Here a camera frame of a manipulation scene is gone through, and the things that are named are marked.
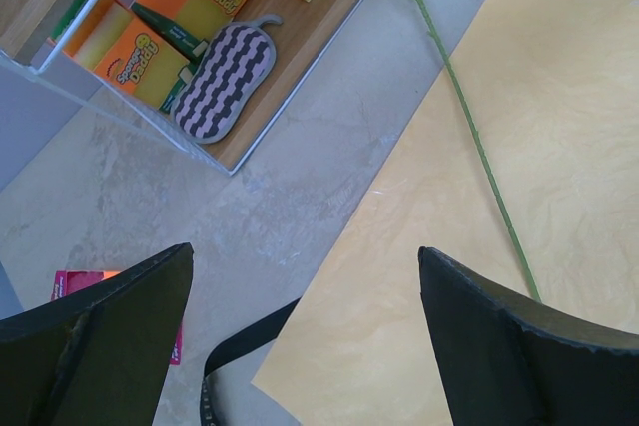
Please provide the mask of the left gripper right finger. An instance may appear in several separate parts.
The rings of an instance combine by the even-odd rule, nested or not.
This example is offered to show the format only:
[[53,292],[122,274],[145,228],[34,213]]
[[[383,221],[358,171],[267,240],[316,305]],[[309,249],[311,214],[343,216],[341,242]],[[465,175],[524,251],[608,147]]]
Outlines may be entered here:
[[418,262],[454,424],[637,424],[637,335],[536,302],[434,247]]

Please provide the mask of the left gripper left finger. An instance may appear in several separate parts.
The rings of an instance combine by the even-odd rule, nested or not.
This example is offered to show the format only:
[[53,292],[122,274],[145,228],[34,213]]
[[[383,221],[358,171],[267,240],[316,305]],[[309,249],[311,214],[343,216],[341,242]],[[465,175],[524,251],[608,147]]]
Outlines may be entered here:
[[4,425],[150,425],[192,280],[173,245],[1,322]]

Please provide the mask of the black printed ribbon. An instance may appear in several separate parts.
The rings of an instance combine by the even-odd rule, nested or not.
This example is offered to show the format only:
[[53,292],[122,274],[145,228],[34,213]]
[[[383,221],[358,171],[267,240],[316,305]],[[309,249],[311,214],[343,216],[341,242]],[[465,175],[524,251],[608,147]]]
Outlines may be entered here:
[[216,399],[216,372],[220,368],[276,340],[299,301],[297,298],[250,324],[219,343],[209,354],[204,366],[200,394],[200,421],[202,426],[225,424],[224,415]]

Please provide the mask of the orange wrapping paper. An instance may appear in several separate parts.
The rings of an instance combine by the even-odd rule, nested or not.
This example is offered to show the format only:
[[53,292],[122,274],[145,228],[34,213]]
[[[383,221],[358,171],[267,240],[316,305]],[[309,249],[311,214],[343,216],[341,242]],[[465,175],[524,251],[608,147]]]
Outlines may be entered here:
[[[638,0],[485,0],[451,61],[543,302],[636,332]],[[450,424],[422,246],[526,289],[446,73],[254,385],[305,425]]]

